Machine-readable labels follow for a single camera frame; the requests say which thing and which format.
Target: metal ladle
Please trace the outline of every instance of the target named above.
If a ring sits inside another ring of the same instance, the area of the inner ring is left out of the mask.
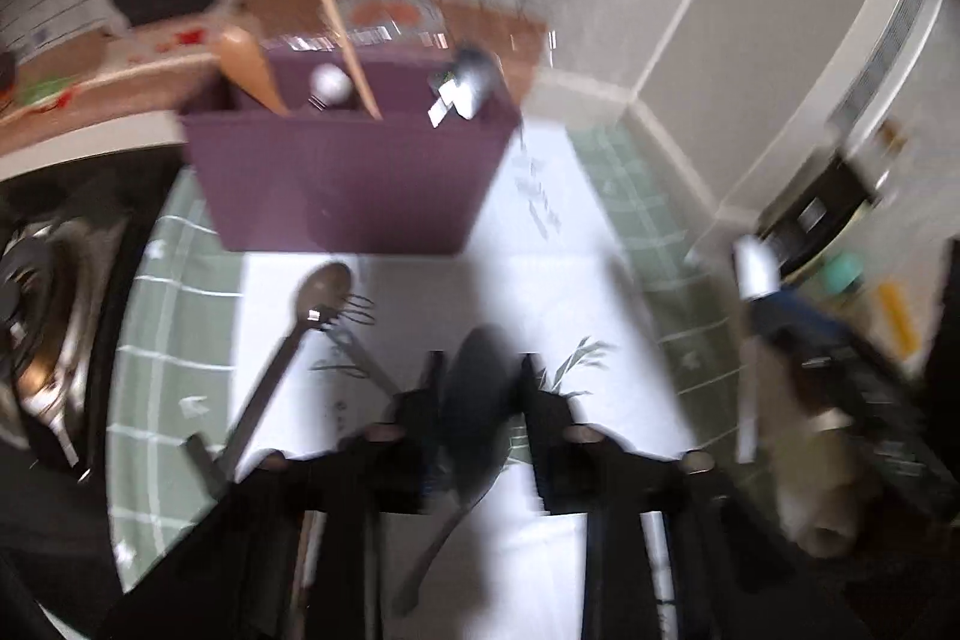
[[[237,464],[250,445],[253,433],[296,356],[304,335],[309,330],[320,330],[339,316],[347,304],[352,284],[352,273],[342,263],[327,263],[311,272],[301,283],[294,303],[294,324],[277,345],[216,461],[209,454],[203,434],[197,432],[184,440],[187,456],[194,462],[211,496],[219,497],[227,483],[233,481]]]

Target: yellow object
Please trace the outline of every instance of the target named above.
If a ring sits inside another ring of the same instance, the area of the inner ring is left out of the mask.
[[[920,350],[920,335],[914,328],[913,320],[910,319],[910,313],[906,309],[904,288],[892,280],[884,281],[877,285],[877,299],[880,300],[880,309],[890,326],[896,355],[899,360],[909,359]]]

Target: brown spoon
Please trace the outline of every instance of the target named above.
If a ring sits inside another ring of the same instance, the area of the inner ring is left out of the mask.
[[[237,25],[228,25],[214,44],[213,52],[220,59],[220,71],[230,82],[271,112],[290,114],[277,92],[270,64],[251,33]]]

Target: teal object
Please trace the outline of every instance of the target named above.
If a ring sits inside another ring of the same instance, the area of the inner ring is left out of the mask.
[[[863,278],[863,262],[855,253],[844,251],[833,256],[820,272],[824,290],[832,296],[841,295],[850,287],[859,285]]]

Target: vent grille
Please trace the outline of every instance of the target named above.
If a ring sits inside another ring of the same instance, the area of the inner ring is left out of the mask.
[[[840,129],[844,136],[851,132],[853,125],[874,100],[880,85],[883,84],[883,80],[890,73],[890,68],[896,62],[896,57],[904,48],[904,42],[910,35],[922,6],[923,0],[899,0],[893,17],[880,37],[880,42],[877,43],[870,60],[867,61],[867,65],[848,90],[843,101],[830,115],[829,121]]]

